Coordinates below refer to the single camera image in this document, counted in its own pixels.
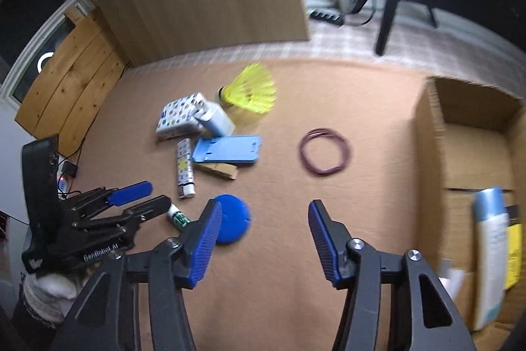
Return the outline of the left hand in white glove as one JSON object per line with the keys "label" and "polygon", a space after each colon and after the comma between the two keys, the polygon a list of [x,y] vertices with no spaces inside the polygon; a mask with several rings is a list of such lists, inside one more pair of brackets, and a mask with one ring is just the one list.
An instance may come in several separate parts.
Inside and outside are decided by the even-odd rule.
{"label": "left hand in white glove", "polygon": [[45,325],[53,328],[62,325],[96,268],[73,273],[28,274],[22,284],[24,305]]}

